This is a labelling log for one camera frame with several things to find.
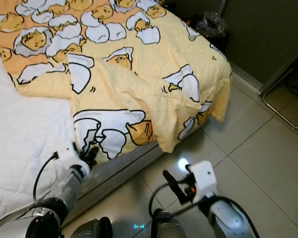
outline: trash bin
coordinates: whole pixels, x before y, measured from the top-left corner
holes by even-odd
[[[206,11],[203,16],[194,15],[185,19],[185,22],[220,51],[224,51],[228,43],[227,24],[216,12]]]

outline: tiled floor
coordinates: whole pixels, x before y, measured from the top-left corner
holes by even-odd
[[[233,84],[238,87],[241,91],[251,97],[255,102],[260,104],[262,107],[268,110],[269,113],[273,114],[276,119],[284,123],[288,128],[290,128],[295,134],[298,135],[298,130],[293,129],[288,123],[276,115],[272,110],[270,110],[263,102],[263,100],[258,96],[257,93],[252,91],[240,80],[236,80]],[[285,117],[298,126],[298,95],[294,93],[291,89],[287,88],[285,85],[280,85],[276,89],[272,90],[266,97],[267,101],[271,103],[278,111],[280,111]]]
[[[280,110],[294,99],[284,98]],[[164,169],[177,179],[184,176],[179,166],[183,159],[191,164],[211,161],[220,194],[242,205],[261,237],[298,238],[298,133],[238,80],[232,86],[223,124],[210,119],[172,154],[162,155],[65,227],[65,237],[69,238],[78,225],[92,218],[108,216],[113,222],[114,238],[149,238],[148,201],[152,191],[165,182]],[[154,207],[175,211],[180,204],[166,189],[156,196]],[[189,238],[215,238],[207,219],[198,210],[190,210],[178,220]],[[146,227],[134,230],[134,224]]]

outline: yellow comforter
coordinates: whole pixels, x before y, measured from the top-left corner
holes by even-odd
[[[0,0],[0,57],[21,94],[71,99],[98,162],[225,116],[227,59],[152,0]]]

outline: floor tile grout line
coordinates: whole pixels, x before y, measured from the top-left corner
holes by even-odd
[[[290,103],[292,103],[296,98],[297,98],[297,96],[295,96],[293,99],[291,99],[290,102],[288,102],[283,108],[281,108],[281,109],[279,110],[279,113],[280,113],[284,108],[286,108]]]
[[[169,207],[171,207],[177,200],[173,201],[169,206],[166,207],[165,210],[168,210]]]
[[[217,145],[217,146],[218,146],[218,147],[219,147],[219,148],[226,154],[226,157],[227,157],[228,154],[222,149],[222,147],[220,147],[220,145],[218,145],[218,144],[216,143],[216,141],[214,141],[214,140],[207,134],[206,131],[204,131],[204,127],[202,128],[202,130],[203,130],[203,132],[208,136],[208,138],[211,139],[211,141],[214,142],[214,143],[215,143],[215,144],[216,144],[216,145]]]
[[[222,163],[227,157],[228,157],[228,155],[226,155],[224,159],[222,159],[221,161],[219,161],[219,162],[213,167],[213,169],[215,169],[215,167],[218,166],[220,163]]]
[[[147,185],[147,187],[149,188],[149,190],[151,191],[151,195],[153,195],[153,191],[150,188],[149,184],[147,183],[147,181],[144,179],[144,177],[140,174],[140,177],[143,179],[143,181],[145,182],[145,184]],[[159,205],[164,209],[163,205],[160,203],[159,199],[157,198],[157,196],[154,196],[154,198],[158,201]]]
[[[145,225],[145,228],[147,228],[147,226],[149,226],[151,223],[152,223],[152,221],[150,221],[148,224],[146,224]],[[145,228],[143,228],[142,230],[138,231],[134,236],[132,236],[132,238],[135,238],[137,235],[139,235],[141,232],[143,232]]]
[[[230,156],[235,150],[237,150],[242,144],[244,144],[249,138],[251,138],[256,132],[258,132],[262,127],[264,127],[268,122],[270,122],[274,117],[270,118],[267,122],[265,122],[262,126],[260,126],[257,130],[255,130],[249,137],[247,137],[242,143],[240,143],[234,150],[232,150],[228,156]]]
[[[296,135],[298,137],[298,133],[295,133],[296,129],[293,128],[291,125],[289,125],[285,120],[283,120],[278,114],[274,116],[275,119],[277,119],[282,125],[284,125],[288,130],[292,132],[292,134]]]
[[[286,217],[288,217],[288,219],[298,228],[298,225],[288,216],[288,214],[259,186],[259,184],[257,184],[257,182],[248,175],[248,173],[241,167],[238,165],[238,163],[232,159],[230,157],[230,159],[246,174],[247,177],[249,177],[250,180],[252,180],[254,182],[254,184],[256,184],[256,186],[282,211],[282,213],[284,213],[286,215]]]
[[[265,109],[266,111],[268,111],[268,112],[271,112],[271,113],[274,113],[275,114],[275,112],[273,112],[269,107],[267,107],[267,106],[265,106],[265,107],[263,107],[263,105],[262,104],[260,104],[259,102],[257,102],[255,99],[253,99],[251,96],[249,96],[247,93],[245,93],[243,90],[241,90],[238,86],[236,86],[236,85],[234,85],[239,91],[241,91],[243,94],[245,94],[247,97],[249,97],[251,100],[253,100],[254,102],[256,102],[256,104],[258,104],[258,105],[260,105],[260,107],[261,108],[263,108],[263,109]]]

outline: bed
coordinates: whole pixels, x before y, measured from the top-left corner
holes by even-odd
[[[224,119],[231,68],[215,46],[151,0],[80,2],[0,0],[0,224],[71,141],[100,153],[66,222],[208,115]],[[38,194],[64,169],[52,161]]]

